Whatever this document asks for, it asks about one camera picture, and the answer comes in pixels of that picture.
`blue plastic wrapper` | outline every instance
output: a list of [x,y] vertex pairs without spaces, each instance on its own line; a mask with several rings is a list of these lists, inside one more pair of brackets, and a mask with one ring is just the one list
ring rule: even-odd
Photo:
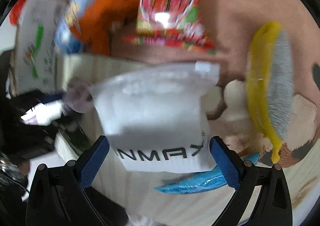
[[82,53],[84,44],[78,40],[69,30],[69,26],[76,24],[77,18],[81,17],[85,9],[92,5],[94,0],[70,0],[69,7],[59,22],[54,42],[65,54]]
[[[250,160],[256,164],[259,160],[259,153],[249,155],[244,160]],[[179,183],[155,187],[154,189],[168,194],[191,194],[215,190],[224,185],[227,185],[227,182],[216,166],[212,171],[196,173]]]

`wooden surface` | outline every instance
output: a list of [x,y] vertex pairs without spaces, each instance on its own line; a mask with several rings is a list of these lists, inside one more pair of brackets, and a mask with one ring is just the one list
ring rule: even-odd
[[[66,57],[63,68],[64,79],[67,81],[73,76],[91,80],[96,75],[103,74],[104,77],[109,77],[143,67],[144,65],[139,63],[124,62],[118,59],[77,55]],[[85,115],[81,125],[92,141],[103,134],[95,110]],[[65,161],[77,159],[76,154],[62,138],[58,138],[56,147]],[[299,208],[308,202],[308,196],[313,194],[313,188],[319,182],[319,151],[320,141],[317,141],[301,162],[284,169],[295,221],[297,221],[297,216],[301,217]],[[234,192],[233,189],[224,186],[214,191],[191,195],[166,195],[153,189],[155,186],[176,182],[185,176],[187,175],[127,172],[114,151],[110,151],[94,180],[93,186],[111,200],[125,207],[131,214],[144,215],[171,226],[212,225],[230,200]],[[256,188],[243,220],[250,216],[258,193],[259,188]]]
[[[315,122],[318,126],[320,92],[313,82],[311,67],[314,62],[320,63],[320,31],[299,0],[202,0],[201,12],[204,24],[219,47],[216,56],[191,54],[163,47],[132,46],[122,42],[123,34],[115,37],[112,55],[148,63],[197,59],[220,62],[220,84],[226,85],[235,78],[245,78],[247,48],[256,30],[268,20],[278,20],[288,31],[292,43],[295,93],[316,105],[318,117]],[[131,27],[124,32],[132,31]],[[119,62],[102,57],[81,55],[67,57],[61,68],[65,86],[73,76],[95,83],[104,80],[111,73],[114,75],[122,72],[124,67]],[[135,69],[132,65],[128,65],[125,70],[127,68]],[[95,111],[85,115],[82,125],[91,140],[103,134]],[[284,170],[294,208],[294,225],[299,221],[298,210],[305,206],[310,195],[316,195],[313,189],[320,176],[320,142],[317,138],[313,140],[313,148],[305,153],[306,157],[302,161]],[[62,140],[57,144],[59,153],[65,160],[74,158]],[[185,175],[127,172],[111,151],[94,181],[94,187],[130,213],[144,215],[171,226],[212,225],[229,201],[233,190],[225,186],[200,194],[171,196],[153,189],[155,186],[177,181],[182,176]],[[254,198],[243,219],[250,215],[253,205]]]

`white plastic bag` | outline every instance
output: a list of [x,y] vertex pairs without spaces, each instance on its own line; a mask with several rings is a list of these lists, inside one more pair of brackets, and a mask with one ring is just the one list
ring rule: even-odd
[[128,171],[208,171],[210,127],[200,97],[219,79],[207,62],[157,66],[91,88],[111,147]]

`black object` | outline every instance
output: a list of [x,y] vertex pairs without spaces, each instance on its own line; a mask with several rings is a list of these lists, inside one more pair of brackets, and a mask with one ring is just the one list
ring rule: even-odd
[[16,184],[10,185],[6,190],[0,190],[0,225],[23,226],[26,223],[27,203],[22,202],[25,194]]
[[[277,164],[272,168],[255,166],[248,160],[243,161],[233,150],[229,150],[218,136],[212,138],[211,141],[216,143],[215,147],[220,148],[230,161],[228,170],[236,169],[239,182],[239,185],[235,186],[236,192],[212,226],[238,225],[255,186],[260,185],[261,190],[256,205],[249,221],[243,225],[291,226],[292,207],[287,182],[281,166]],[[225,163],[220,165],[219,158],[215,158],[215,160],[230,186],[234,178],[230,178],[230,174],[226,174],[223,167]]]
[[[108,209],[108,206],[101,206],[105,203],[103,196],[93,189],[84,190],[91,185],[109,151],[106,145],[106,137],[101,136],[78,161],[70,160],[63,167],[55,168],[39,165],[28,199],[26,226],[120,226],[127,223],[128,217],[123,208],[108,201],[115,214],[106,215],[103,208]],[[96,204],[102,201],[95,205],[100,213],[87,193],[96,200]]]
[[19,95],[11,100],[0,97],[0,124],[2,140],[0,151],[11,161],[14,159],[31,159],[54,151],[54,142],[58,127],[27,125],[21,122],[21,116],[45,96],[40,91]]
[[318,89],[320,90],[320,67],[318,64],[314,64],[312,68],[313,81],[316,83]]

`clutter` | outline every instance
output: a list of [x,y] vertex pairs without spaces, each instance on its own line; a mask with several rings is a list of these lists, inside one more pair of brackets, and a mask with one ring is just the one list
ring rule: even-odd
[[93,108],[89,84],[77,77],[72,78],[68,82],[67,93],[63,97],[63,102],[78,113],[88,112]]
[[17,33],[14,75],[17,94],[39,89],[56,92],[54,34],[66,3],[57,0],[27,0]]
[[[249,155],[243,160],[249,160],[253,164],[257,164],[259,153]],[[168,194],[191,194],[215,190],[225,185],[227,185],[227,182],[221,170],[216,166],[212,171],[196,173],[176,184],[155,187],[155,190]]]
[[212,170],[210,129],[200,97],[219,79],[205,62],[127,73],[91,89],[102,128],[128,171]]
[[136,37],[126,41],[215,53],[200,22],[200,0],[140,0]]
[[54,151],[54,141],[58,132],[56,126],[50,123],[47,126],[32,126],[22,122],[21,116],[38,102],[35,95],[42,93],[34,91],[12,99],[1,93],[0,147],[1,152],[10,158],[31,159]]
[[254,35],[248,55],[248,108],[256,128],[273,145],[271,160],[275,164],[280,160],[292,110],[293,71],[287,33],[278,22],[266,23]]
[[28,92],[11,99],[19,105],[22,113],[19,115],[25,124],[48,126],[53,120],[61,117],[61,102],[63,93],[46,95],[40,91]]
[[54,42],[63,53],[75,54],[83,52],[84,44],[71,33],[69,27],[77,22],[77,18],[81,17],[85,9],[93,2],[94,0],[69,1],[69,7],[59,22],[54,38]]

